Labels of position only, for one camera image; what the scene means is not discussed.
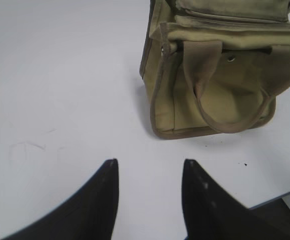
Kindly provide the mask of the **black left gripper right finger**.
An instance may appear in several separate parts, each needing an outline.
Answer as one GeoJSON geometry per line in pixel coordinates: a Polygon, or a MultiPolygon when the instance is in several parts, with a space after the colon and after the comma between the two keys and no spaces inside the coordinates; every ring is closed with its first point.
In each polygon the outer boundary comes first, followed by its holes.
{"type": "Polygon", "coordinates": [[[290,240],[290,194],[247,208],[194,159],[184,161],[181,202],[188,240],[290,240]]]}

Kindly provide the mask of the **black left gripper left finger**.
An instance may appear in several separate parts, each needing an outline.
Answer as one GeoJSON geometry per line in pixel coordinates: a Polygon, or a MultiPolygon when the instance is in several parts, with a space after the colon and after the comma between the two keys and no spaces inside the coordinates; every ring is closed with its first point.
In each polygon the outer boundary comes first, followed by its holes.
{"type": "Polygon", "coordinates": [[[106,160],[69,199],[8,240],[110,240],[119,205],[119,164],[106,160]]]}

